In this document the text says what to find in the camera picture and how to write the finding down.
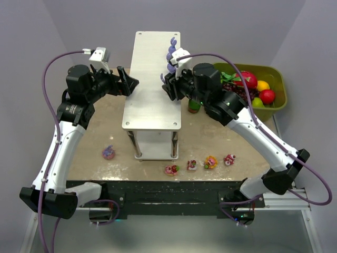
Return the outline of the purple bunny with blue bow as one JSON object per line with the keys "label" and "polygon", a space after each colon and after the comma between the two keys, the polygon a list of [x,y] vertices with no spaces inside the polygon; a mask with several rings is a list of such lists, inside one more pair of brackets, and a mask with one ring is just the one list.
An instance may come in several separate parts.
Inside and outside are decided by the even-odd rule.
{"label": "purple bunny with blue bow", "polygon": [[176,64],[172,64],[171,62],[168,62],[166,67],[169,73],[174,74],[176,72],[176,69],[177,69]]}

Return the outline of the purple bunny with strawberry cake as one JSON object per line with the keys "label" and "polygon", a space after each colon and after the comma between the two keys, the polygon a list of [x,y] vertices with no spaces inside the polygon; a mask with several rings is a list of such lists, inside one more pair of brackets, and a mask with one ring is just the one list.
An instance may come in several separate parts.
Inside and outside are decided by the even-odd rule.
{"label": "purple bunny with strawberry cake", "polygon": [[166,55],[166,60],[169,61],[172,58],[172,53],[176,51],[177,40],[172,37],[170,40],[170,47],[168,48],[168,53]]}

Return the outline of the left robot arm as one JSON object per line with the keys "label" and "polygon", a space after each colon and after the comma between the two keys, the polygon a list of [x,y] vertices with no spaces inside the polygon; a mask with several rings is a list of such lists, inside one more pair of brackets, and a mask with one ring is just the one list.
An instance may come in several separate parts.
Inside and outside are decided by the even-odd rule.
{"label": "left robot arm", "polygon": [[23,187],[20,199],[34,212],[69,219],[78,206],[100,199],[105,187],[97,181],[66,188],[74,152],[95,108],[105,95],[130,96],[139,84],[123,67],[118,75],[93,66],[76,65],[68,70],[67,90],[57,109],[56,126],[46,159],[30,187]]}

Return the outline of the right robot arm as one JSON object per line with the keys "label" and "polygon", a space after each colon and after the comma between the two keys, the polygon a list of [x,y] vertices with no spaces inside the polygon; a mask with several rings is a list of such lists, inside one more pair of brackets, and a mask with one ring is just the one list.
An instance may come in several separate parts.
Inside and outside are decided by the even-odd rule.
{"label": "right robot arm", "polygon": [[247,103],[236,93],[223,89],[221,74],[210,63],[192,70],[161,75],[162,88],[169,98],[191,99],[204,106],[206,114],[243,137],[268,162],[270,168],[260,176],[242,180],[227,194],[226,202],[242,202],[266,192],[285,194],[310,154],[284,143],[257,117],[251,116]]}

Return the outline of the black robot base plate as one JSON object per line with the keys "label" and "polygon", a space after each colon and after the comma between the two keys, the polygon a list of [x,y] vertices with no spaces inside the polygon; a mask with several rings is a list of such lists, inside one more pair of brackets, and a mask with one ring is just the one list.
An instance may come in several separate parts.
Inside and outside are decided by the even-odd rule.
{"label": "black robot base plate", "polygon": [[119,219],[131,215],[216,216],[227,211],[238,220],[253,220],[253,208],[263,208],[265,201],[239,204],[231,197],[238,192],[238,181],[102,181],[102,200],[119,205],[113,213]]}

